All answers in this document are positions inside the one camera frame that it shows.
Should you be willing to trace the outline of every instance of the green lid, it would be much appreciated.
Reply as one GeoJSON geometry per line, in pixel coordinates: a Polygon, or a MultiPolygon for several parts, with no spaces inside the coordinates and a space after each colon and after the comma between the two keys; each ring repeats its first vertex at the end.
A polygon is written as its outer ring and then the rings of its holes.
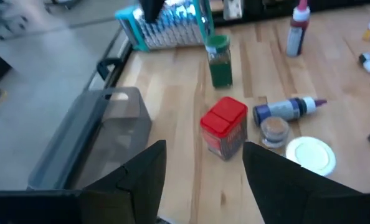
{"type": "Polygon", "coordinates": [[[211,35],[206,39],[206,50],[209,53],[224,52],[228,49],[229,42],[228,35],[211,35]]]}

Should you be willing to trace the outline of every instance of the green jar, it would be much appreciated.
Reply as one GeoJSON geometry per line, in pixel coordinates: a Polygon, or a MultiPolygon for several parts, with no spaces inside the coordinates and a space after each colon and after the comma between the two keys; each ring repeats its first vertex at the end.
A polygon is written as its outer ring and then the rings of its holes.
{"type": "Polygon", "coordinates": [[[214,88],[232,85],[229,43],[228,35],[212,35],[206,39],[205,46],[214,88]]]}

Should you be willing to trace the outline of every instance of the red lid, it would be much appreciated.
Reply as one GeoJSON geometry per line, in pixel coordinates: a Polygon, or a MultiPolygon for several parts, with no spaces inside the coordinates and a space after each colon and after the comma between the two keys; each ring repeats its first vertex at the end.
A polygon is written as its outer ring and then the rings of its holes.
{"type": "Polygon", "coordinates": [[[247,106],[231,98],[223,97],[200,120],[206,131],[223,138],[229,134],[247,114],[247,106]]]}

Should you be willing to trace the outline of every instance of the wood grain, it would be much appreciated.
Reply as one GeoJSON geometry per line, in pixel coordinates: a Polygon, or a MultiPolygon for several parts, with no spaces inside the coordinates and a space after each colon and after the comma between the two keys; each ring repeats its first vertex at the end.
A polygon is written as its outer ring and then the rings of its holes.
{"type": "Polygon", "coordinates": [[[328,143],[337,166],[329,178],[370,192],[370,74],[357,56],[370,6],[312,15],[303,53],[285,55],[289,18],[219,29],[231,38],[234,85],[215,90],[203,47],[133,53],[118,86],[137,86],[153,119],[149,142],[166,139],[168,163],[159,214],[175,223],[263,223],[241,152],[223,162],[207,150],[200,117],[219,98],[249,107],[248,135],[260,142],[251,109],[294,96],[327,98],[315,114],[292,123],[290,139],[328,143]]]}

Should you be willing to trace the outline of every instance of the metal lid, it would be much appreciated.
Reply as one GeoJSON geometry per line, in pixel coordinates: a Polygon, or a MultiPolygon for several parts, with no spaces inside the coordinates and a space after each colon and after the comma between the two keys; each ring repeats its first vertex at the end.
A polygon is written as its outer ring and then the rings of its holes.
{"type": "Polygon", "coordinates": [[[224,52],[228,49],[229,42],[228,35],[212,35],[206,39],[206,50],[209,53],[224,52]]]}
{"type": "Polygon", "coordinates": [[[286,158],[322,176],[331,174],[336,166],[332,149],[323,141],[307,136],[293,139],[287,145],[286,158]]]}

